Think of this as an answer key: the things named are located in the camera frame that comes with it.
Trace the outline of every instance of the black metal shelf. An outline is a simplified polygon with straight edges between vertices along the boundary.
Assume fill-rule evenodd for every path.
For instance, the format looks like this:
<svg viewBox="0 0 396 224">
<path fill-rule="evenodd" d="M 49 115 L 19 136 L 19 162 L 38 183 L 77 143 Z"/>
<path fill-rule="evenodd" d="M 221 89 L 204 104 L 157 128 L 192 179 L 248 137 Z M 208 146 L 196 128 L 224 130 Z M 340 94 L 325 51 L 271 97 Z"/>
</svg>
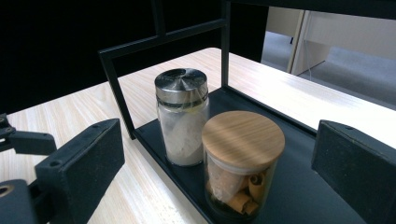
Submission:
<svg viewBox="0 0 396 224">
<path fill-rule="evenodd" d="M 315 134 L 293 120 L 258 105 L 231 88 L 209 94 L 210 117 L 246 110 L 273 120 L 284 132 L 285 151 L 279 158 L 267 202 L 251 223 L 364 223 L 360 216 L 311 169 Z M 180 167 L 165 158 L 158 120 L 136 129 L 134 135 L 209 223 L 231 223 L 205 199 L 204 165 Z"/>
</svg>

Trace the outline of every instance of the glass jar with metal lid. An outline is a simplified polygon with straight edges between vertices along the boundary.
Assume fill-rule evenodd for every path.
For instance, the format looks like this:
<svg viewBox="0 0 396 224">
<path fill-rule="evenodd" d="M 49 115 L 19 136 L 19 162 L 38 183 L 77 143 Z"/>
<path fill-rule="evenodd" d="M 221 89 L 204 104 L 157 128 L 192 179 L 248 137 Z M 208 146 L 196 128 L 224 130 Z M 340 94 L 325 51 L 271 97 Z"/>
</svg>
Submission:
<svg viewBox="0 0 396 224">
<path fill-rule="evenodd" d="M 208 203 L 233 220 L 257 216 L 285 147 L 282 130 L 260 114 L 229 111 L 210 119 L 202 138 Z"/>
<path fill-rule="evenodd" d="M 198 164 L 209 117 L 206 75 L 190 68 L 169 70 L 156 77 L 155 88 L 167 159 L 180 166 Z"/>
</svg>

